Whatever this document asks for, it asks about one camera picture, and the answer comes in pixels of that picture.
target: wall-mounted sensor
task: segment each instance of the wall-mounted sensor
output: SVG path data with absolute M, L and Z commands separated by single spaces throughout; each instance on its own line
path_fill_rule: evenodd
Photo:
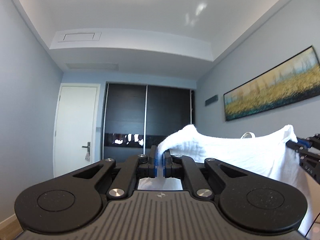
M 212 98 L 209 98 L 208 100 L 205 101 L 205 106 L 208 106 L 214 102 L 218 101 L 218 95 L 213 96 Z

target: ribbed plastic surface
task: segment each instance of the ribbed plastic surface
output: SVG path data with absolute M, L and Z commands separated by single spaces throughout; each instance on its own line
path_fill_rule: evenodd
M 297 231 L 257 236 L 225 221 L 211 202 L 192 198 L 188 191 L 135 191 L 110 202 L 95 222 L 72 233 L 46 236 L 30 231 L 19 240 L 249 240 L 304 239 Z

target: logo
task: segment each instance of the logo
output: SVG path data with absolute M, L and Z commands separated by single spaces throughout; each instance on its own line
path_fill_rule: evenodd
M 157 194 L 156 196 L 159 197 L 159 198 L 163 198 L 163 197 L 166 196 L 166 194 L 164 194 L 163 192 L 161 192 L 161 193 Z

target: wooden floor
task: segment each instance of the wooden floor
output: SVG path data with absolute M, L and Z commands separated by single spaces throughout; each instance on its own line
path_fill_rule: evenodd
M 13 240 L 22 233 L 22 228 L 17 220 L 13 220 L 10 224 L 0 229 L 0 240 Z

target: door handle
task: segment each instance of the door handle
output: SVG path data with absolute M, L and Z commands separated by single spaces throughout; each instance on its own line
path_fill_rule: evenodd
M 90 147 L 91 147 L 91 142 L 88 142 L 87 146 L 82 146 L 82 148 L 87 148 L 87 154 L 90 156 Z

